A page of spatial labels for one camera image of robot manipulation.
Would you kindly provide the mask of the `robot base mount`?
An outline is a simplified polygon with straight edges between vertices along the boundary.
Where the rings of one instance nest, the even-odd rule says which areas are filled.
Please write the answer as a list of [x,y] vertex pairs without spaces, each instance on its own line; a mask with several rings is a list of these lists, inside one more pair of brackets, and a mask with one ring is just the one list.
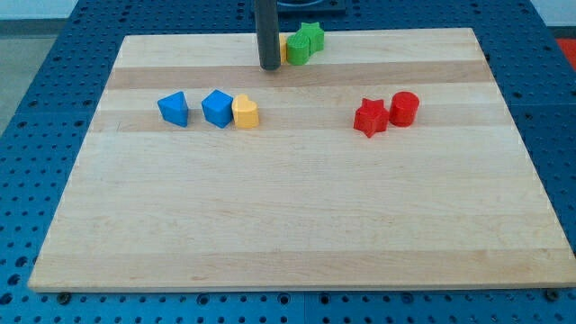
[[347,0],[278,0],[278,12],[288,13],[341,13],[347,9]]

